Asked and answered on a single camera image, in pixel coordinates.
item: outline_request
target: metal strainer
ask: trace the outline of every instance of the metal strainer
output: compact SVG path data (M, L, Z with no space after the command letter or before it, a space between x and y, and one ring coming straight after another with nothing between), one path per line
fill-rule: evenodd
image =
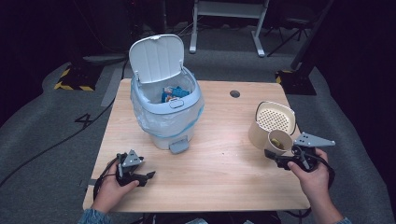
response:
M256 122L267 132L281 130L293 134L296 127L294 111L274 102L261 102L257 107Z

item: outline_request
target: hand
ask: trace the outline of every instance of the hand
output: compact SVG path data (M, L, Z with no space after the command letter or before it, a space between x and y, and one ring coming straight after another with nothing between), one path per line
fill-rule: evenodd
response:
M328 161L324 151L316 148L316 154ZM326 165L320 162L318 168L310 173L292 161L288 162L288 166L300 179L301 188L311 204L316 223L336 223L343 219L329 195L329 172Z
M105 214L108 213L117 205L117 203L120 202L125 194L139 185L139 181L135 180L128 185L121 187L116 179L117 165L118 162L114 162L104 175L102 186L99 188L96 199L93 201L91 206L92 209Z
M326 152L321 149L316 148L316 154L323 160L328 161ZM300 179L301 188L308 200L319 199L329 195L329 172L323 163L319 162L317 169L310 173L305 172L292 161L288 163L288 166Z

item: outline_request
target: beige container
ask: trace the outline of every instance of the beige container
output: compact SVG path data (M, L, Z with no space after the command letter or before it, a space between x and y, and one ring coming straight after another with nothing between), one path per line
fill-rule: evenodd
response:
M256 118L248 130L250 142L258 149L264 149L268 133L280 130L289 135L294 133L296 120L294 111L289 107L274 102L261 102L256 111Z
M280 130L272 130L268 133L264 149L268 149L280 156L283 153L290 151L292 146L293 140L288 133Z

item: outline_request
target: sleeve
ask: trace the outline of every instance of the sleeve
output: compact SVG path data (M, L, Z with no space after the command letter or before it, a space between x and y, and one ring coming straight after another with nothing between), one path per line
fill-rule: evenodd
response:
M343 220L341 220L335 224L352 224L352 222L349 219L347 219L347 217L344 217Z
M94 209L86 209L82 214L78 224L112 224L110 216L96 211Z

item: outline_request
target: white metal frame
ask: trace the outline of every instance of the white metal frame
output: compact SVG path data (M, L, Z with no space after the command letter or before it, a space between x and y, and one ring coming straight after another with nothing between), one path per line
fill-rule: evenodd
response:
M242 4L195 0L190 53L196 52L198 15L204 15L258 19L256 31L252 31L251 34L256 45L257 53L260 57L264 57L265 53L262 49L259 34L262 29L262 22L264 21L267 6L268 1L265 1L264 4Z

